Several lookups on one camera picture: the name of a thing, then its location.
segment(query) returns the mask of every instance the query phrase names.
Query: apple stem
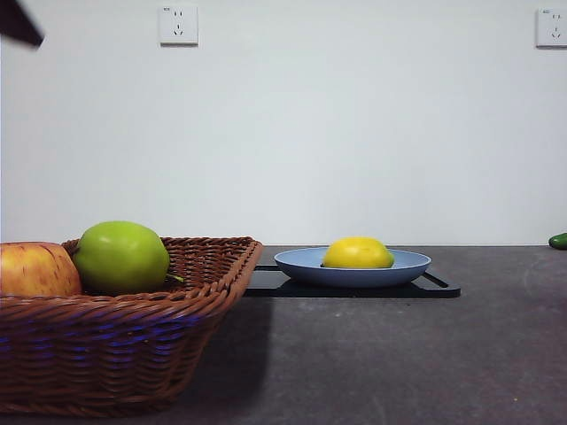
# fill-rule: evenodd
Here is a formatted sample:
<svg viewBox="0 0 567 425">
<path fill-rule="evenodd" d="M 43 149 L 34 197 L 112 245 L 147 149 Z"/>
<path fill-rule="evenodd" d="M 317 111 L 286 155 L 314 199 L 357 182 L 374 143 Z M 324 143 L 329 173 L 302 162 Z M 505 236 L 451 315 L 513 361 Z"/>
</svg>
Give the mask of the apple stem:
<svg viewBox="0 0 567 425">
<path fill-rule="evenodd" d="M 184 280 L 182 277 L 180 277 L 180 276 L 176 276 L 176 275 L 170 274 L 170 273 L 168 273 L 167 276 L 173 277 L 173 278 L 176 279 L 178 282 L 181 282 L 181 283 L 185 282 L 185 280 Z"/>
</svg>

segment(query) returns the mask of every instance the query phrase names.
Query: plate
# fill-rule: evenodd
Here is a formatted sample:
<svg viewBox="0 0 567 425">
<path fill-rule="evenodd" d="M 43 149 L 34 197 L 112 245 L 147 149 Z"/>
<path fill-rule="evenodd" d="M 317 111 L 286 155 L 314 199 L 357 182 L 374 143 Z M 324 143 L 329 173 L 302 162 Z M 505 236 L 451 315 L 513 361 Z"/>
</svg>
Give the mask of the plate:
<svg viewBox="0 0 567 425">
<path fill-rule="evenodd" d="M 394 256 L 388 268 L 321 267 L 328 247 L 303 248 L 276 254 L 274 260 L 292 279 L 314 285 L 338 288 L 379 288 L 408 283 L 423 274 L 431 263 L 426 255 L 411 251 L 389 250 Z"/>
</svg>

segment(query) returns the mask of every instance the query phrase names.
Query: brown wicker basket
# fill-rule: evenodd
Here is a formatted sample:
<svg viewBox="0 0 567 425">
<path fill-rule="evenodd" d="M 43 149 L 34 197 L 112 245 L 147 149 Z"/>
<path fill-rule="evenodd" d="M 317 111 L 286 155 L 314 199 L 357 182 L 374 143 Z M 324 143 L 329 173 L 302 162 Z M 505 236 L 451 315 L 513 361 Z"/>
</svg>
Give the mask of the brown wicker basket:
<svg viewBox="0 0 567 425">
<path fill-rule="evenodd" d="M 169 407 L 262 250 L 250 237 L 162 238 L 167 291 L 0 297 L 0 412 L 130 416 Z M 71 251 L 77 241 L 63 246 Z"/>
</svg>

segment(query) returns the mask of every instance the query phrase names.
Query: yellow lemon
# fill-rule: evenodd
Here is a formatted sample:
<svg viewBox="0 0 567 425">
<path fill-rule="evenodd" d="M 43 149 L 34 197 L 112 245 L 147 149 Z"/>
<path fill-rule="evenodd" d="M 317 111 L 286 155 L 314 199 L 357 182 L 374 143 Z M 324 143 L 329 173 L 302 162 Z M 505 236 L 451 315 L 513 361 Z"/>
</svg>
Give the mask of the yellow lemon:
<svg viewBox="0 0 567 425">
<path fill-rule="evenodd" d="M 323 267 L 387 268 L 393 264 L 393 254 L 377 239 L 349 236 L 331 244 L 322 259 Z"/>
</svg>

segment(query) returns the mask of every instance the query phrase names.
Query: cucumber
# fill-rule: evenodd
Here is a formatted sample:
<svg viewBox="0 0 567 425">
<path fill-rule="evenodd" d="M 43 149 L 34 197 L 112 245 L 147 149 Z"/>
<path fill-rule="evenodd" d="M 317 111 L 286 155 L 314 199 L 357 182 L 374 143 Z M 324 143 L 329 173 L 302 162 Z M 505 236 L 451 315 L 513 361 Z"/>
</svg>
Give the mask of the cucumber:
<svg viewBox="0 0 567 425">
<path fill-rule="evenodd" d="M 551 236 L 549 238 L 549 246 L 557 250 L 567 250 L 567 233 Z"/>
</svg>

